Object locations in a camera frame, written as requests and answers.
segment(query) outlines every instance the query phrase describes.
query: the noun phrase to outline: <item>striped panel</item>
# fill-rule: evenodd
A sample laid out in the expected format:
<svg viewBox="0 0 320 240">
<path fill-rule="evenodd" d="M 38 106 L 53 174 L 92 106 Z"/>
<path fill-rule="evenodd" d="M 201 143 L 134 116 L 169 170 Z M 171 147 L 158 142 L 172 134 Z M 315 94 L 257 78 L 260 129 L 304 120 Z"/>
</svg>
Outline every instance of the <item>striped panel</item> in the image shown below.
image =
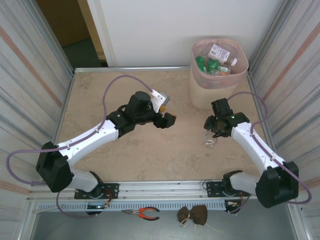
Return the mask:
<svg viewBox="0 0 320 240">
<path fill-rule="evenodd" d="M 252 77 L 269 109 L 267 123 L 278 154 L 299 166 L 311 189 L 303 214 L 314 239 L 320 238 L 319 0 L 295 1 Z M 300 199 L 306 197 L 300 188 Z"/>
<path fill-rule="evenodd" d="M 34 0 L 0 1 L 0 239 L 14 239 L 30 186 L 12 178 L 6 157 L 53 140 L 73 77 Z M 38 154 L 11 158 L 12 170 L 38 181 Z"/>
</svg>

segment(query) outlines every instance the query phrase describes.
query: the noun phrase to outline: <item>white wall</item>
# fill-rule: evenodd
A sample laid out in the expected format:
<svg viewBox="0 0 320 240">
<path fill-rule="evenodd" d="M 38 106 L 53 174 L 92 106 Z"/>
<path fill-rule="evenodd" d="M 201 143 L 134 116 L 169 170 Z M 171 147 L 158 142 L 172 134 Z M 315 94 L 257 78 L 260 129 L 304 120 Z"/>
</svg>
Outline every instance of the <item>white wall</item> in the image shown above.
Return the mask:
<svg viewBox="0 0 320 240">
<path fill-rule="evenodd" d="M 203 38 L 237 41 L 249 61 L 283 0 L 88 0 L 111 67 L 189 65 Z"/>
</svg>

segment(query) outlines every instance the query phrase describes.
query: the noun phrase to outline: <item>pliers handle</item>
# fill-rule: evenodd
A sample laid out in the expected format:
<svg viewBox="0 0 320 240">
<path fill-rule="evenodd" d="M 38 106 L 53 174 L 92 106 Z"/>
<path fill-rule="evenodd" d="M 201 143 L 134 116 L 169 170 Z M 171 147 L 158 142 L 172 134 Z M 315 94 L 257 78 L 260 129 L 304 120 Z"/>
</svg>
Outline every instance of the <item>pliers handle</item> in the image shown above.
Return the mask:
<svg viewBox="0 0 320 240">
<path fill-rule="evenodd" d="M 160 212 L 160 210 L 159 210 L 158 208 L 155 208 L 155 207 L 152 207 L 152 206 L 140 208 L 140 209 L 138 210 L 138 216 L 139 216 L 139 218 L 143 218 L 143 219 L 148 220 L 148 221 L 155 221 L 155 220 L 158 220 L 158 219 L 159 219 L 158 216 L 156 216 L 156 217 L 150 217 L 150 216 L 146 216 L 146 215 L 143 214 L 144 211 L 148 211 L 148 210 Z"/>
</svg>

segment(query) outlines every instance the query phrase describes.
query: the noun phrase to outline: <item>brown door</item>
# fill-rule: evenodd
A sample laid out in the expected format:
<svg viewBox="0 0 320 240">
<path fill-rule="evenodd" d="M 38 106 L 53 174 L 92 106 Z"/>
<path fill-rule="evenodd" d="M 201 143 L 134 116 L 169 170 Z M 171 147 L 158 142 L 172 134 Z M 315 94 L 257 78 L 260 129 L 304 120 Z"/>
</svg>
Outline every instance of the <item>brown door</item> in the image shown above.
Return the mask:
<svg viewBox="0 0 320 240">
<path fill-rule="evenodd" d="M 36 0 L 62 47 L 90 38 L 77 0 Z"/>
</svg>

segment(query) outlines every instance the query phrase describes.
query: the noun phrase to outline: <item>doorway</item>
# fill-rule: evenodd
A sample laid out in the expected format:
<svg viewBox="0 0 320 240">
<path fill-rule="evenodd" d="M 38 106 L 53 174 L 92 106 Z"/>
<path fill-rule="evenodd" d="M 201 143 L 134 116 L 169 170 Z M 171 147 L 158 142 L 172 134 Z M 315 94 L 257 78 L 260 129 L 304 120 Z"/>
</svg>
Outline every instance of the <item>doorway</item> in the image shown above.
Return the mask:
<svg viewBox="0 0 320 240">
<path fill-rule="evenodd" d="M 73 69 L 107 67 L 87 0 L 36 0 Z"/>
</svg>

